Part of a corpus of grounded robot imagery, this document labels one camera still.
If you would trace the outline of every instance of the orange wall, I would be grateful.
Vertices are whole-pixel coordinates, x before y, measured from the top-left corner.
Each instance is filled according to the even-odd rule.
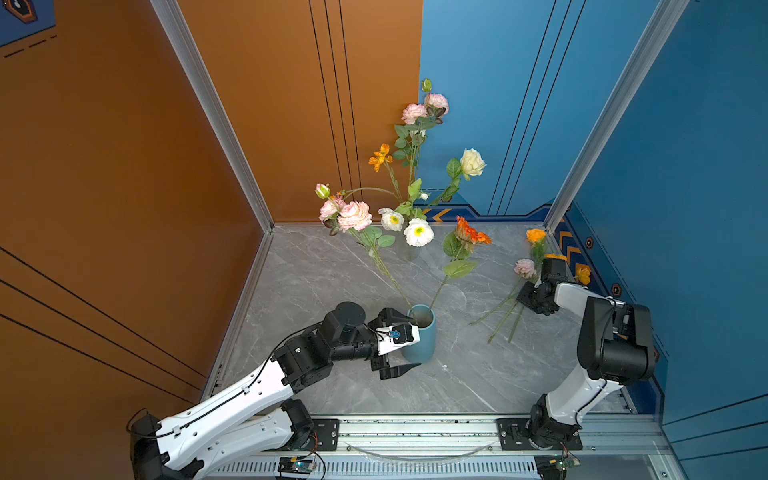
[[[125,422],[197,403],[261,232],[149,1],[55,13],[0,48],[2,477],[127,480]]]
[[[180,5],[275,221],[317,221],[317,183],[391,188],[368,159],[417,101],[420,0],[240,0],[232,15]]]

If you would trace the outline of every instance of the gray marble surface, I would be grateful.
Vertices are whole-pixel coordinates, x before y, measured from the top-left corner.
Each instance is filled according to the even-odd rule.
[[[339,361],[329,378],[300,392],[312,414],[387,412],[528,412],[538,397],[557,387],[576,364],[579,323],[568,312],[535,315],[525,309],[511,343],[514,315],[491,344],[488,336],[504,316],[469,323],[492,309],[517,283],[515,262],[529,257],[528,223],[477,224],[493,244],[478,247],[473,273],[445,286],[435,305],[437,346],[432,360],[403,377],[379,380],[367,362]],[[435,239],[404,260],[404,237],[382,255],[412,303],[427,303],[443,278],[443,237],[455,224],[436,225]],[[357,302],[373,318],[384,306],[408,307],[348,234],[329,237],[325,227],[277,227],[247,318],[227,365],[229,385],[255,369],[288,333],[318,322],[342,301]],[[395,365],[406,363],[390,355]],[[596,409],[626,412],[618,394]]]

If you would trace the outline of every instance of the white daisy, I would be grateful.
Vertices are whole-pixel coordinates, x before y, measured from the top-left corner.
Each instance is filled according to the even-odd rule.
[[[382,227],[384,230],[402,230],[403,218],[391,208],[379,208],[379,214],[382,216]]]
[[[435,232],[432,231],[429,223],[420,218],[409,221],[403,233],[406,235],[406,242],[411,247],[423,247],[435,238]]]

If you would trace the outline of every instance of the blue vase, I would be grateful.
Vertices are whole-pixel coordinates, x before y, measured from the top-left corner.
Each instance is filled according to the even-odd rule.
[[[435,340],[437,339],[437,319],[435,312],[426,305],[414,305],[413,309],[408,310],[408,316],[412,317],[413,310],[417,313],[430,312],[432,314],[432,323],[425,328],[419,328],[419,343],[404,346],[400,349],[402,356],[410,363],[427,363],[435,354]]]

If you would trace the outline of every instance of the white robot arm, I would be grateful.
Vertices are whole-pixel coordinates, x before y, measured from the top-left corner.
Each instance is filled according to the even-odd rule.
[[[365,319],[360,305],[340,303],[321,323],[286,338],[265,363],[229,388],[165,419],[150,414],[138,419],[130,428],[134,477],[203,478],[253,452],[302,448],[313,422],[301,401],[290,397],[325,379],[333,360],[370,359],[371,370],[379,371],[382,380],[419,365],[390,367],[386,357],[419,341],[410,318],[385,308],[367,325]],[[261,412],[268,413],[254,417]]]

